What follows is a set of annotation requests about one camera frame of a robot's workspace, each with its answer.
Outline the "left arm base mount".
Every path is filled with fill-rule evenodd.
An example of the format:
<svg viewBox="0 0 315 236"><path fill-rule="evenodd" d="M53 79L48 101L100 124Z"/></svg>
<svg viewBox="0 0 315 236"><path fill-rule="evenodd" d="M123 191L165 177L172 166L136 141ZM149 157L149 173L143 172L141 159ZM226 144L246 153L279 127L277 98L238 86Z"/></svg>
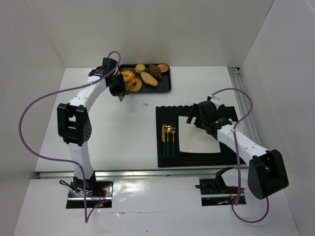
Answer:
<svg viewBox="0 0 315 236"><path fill-rule="evenodd" d="M84 208L84 191L82 188L75 187L73 181L67 183L60 180L61 185L68 187L67 209ZM97 181L96 187L93 190L86 191L87 208L93 208L97 205L98 208L111 208L113 196L113 180Z"/></svg>

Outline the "black scalloped placemat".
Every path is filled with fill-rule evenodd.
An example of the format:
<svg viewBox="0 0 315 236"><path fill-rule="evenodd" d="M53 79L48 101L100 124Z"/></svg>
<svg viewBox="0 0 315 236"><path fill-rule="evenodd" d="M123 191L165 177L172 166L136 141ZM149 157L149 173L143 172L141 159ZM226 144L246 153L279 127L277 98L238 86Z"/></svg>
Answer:
<svg viewBox="0 0 315 236"><path fill-rule="evenodd" d="M170 155L166 155L166 147L162 141L162 125L175 122L178 128L178 117L187 117L192 106L156 107L157 161L158 167L189 167L189 166L222 166L236 165L236 154L226 145L219 143L220 152L192 153L180 151L179 135L175 135L175 145L170 146Z"/></svg>

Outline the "white square plate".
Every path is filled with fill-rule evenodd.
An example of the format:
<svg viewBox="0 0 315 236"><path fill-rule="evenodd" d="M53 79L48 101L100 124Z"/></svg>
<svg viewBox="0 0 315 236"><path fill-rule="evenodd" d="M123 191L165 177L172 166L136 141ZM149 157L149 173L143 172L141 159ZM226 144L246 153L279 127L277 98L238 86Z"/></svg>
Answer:
<svg viewBox="0 0 315 236"><path fill-rule="evenodd" d="M188 117L178 116L179 149L187 153L220 153L220 143L205 130L187 123Z"/></svg>

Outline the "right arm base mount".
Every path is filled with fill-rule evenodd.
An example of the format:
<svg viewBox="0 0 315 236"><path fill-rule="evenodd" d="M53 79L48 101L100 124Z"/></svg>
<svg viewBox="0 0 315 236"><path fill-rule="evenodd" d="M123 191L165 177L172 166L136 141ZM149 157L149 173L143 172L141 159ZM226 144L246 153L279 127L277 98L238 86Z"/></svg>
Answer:
<svg viewBox="0 0 315 236"><path fill-rule="evenodd" d="M200 190L202 206L227 206L231 205L237 197L237 187L225 184L222 174L233 170L232 167L224 168L215 173L215 178L200 179L195 188Z"/></svg>

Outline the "chocolate croissant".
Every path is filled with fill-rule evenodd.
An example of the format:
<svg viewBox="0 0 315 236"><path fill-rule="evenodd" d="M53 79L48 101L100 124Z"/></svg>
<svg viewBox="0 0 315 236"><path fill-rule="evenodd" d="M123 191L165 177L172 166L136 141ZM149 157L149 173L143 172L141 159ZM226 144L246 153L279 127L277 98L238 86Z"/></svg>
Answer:
<svg viewBox="0 0 315 236"><path fill-rule="evenodd" d="M149 64L150 75L156 79L162 80L161 68L157 65Z"/></svg>

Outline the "orange glazed bun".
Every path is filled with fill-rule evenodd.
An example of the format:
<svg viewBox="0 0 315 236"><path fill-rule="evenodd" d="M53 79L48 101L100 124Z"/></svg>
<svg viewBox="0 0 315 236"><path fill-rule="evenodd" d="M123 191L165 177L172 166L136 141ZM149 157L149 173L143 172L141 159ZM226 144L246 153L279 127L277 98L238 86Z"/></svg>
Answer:
<svg viewBox="0 0 315 236"><path fill-rule="evenodd" d="M169 70L169 66L167 64L158 64L157 66L160 68L161 73L165 73Z"/></svg>

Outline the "black serving tray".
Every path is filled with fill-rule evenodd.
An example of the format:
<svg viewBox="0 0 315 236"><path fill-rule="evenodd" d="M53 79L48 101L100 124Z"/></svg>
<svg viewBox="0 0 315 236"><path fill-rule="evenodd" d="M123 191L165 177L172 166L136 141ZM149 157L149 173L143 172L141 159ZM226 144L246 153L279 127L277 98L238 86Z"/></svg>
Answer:
<svg viewBox="0 0 315 236"><path fill-rule="evenodd" d="M123 64L119 67L129 93L168 93L171 91L167 64Z"/></svg>

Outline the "aluminium rail front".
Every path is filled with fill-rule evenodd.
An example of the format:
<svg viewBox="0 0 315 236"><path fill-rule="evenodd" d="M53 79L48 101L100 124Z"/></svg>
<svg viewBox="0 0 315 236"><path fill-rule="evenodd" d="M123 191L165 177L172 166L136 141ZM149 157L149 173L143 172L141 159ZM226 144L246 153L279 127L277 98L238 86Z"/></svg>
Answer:
<svg viewBox="0 0 315 236"><path fill-rule="evenodd" d="M96 178L141 178L141 177L170 177L170 176L210 176L221 169L162 169L162 170L140 170L140 171L103 171L95 172ZM46 178L71 178L72 172L41 172L40 179Z"/></svg>

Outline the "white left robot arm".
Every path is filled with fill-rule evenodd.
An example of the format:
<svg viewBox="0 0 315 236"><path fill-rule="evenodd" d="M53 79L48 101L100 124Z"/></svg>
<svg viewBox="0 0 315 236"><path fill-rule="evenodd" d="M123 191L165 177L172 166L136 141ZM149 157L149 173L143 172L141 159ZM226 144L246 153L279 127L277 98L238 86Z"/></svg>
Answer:
<svg viewBox="0 0 315 236"><path fill-rule="evenodd" d="M104 58L102 65L88 74L88 80L77 95L68 103L57 107L58 135L66 143L74 164L75 187L93 189L96 183L95 171L91 165L88 140L92 134L89 110L106 89L113 96L125 92L123 76L118 62Z"/></svg>

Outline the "oblong bread loaf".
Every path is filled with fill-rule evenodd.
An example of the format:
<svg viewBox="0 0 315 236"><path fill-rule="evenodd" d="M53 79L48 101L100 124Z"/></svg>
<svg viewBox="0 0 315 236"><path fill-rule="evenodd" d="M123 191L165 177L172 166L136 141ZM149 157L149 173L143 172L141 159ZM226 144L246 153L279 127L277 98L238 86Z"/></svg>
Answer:
<svg viewBox="0 0 315 236"><path fill-rule="evenodd" d="M157 80L153 76L151 76L149 73L142 72L140 75L144 83L150 86L154 86L154 87L158 86Z"/></svg>

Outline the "orange ring donut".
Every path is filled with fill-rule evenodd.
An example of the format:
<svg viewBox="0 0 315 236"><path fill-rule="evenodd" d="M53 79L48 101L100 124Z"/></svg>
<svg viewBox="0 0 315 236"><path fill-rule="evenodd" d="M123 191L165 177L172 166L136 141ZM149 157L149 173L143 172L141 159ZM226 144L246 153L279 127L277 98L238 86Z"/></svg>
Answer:
<svg viewBox="0 0 315 236"><path fill-rule="evenodd" d="M126 84L126 88L130 92L138 92L142 89L142 81L140 79L133 78Z"/></svg>

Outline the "round bread bun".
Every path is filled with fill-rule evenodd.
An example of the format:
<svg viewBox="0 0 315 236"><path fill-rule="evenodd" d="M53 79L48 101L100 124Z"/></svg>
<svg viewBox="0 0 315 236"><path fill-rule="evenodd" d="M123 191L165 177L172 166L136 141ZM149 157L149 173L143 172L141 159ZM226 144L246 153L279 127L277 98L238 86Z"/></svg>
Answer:
<svg viewBox="0 0 315 236"><path fill-rule="evenodd" d="M135 71L138 74L141 74L142 72L146 71L146 66L144 64L137 64L135 67Z"/></svg>

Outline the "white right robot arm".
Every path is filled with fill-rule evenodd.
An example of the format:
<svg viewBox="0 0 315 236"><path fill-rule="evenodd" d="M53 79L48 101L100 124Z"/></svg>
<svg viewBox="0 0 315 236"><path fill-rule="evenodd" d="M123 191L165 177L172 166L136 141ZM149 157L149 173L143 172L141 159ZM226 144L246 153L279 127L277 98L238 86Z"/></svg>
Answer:
<svg viewBox="0 0 315 236"><path fill-rule="evenodd" d="M244 161L247 165L244 170L228 167L216 172L217 186L237 187L239 191L247 188L259 200L287 188L289 181L281 153L261 147L240 133L229 118L224 117L225 109L218 99L208 97L206 101L193 104L187 119L187 123L205 130L234 151L237 164Z"/></svg>

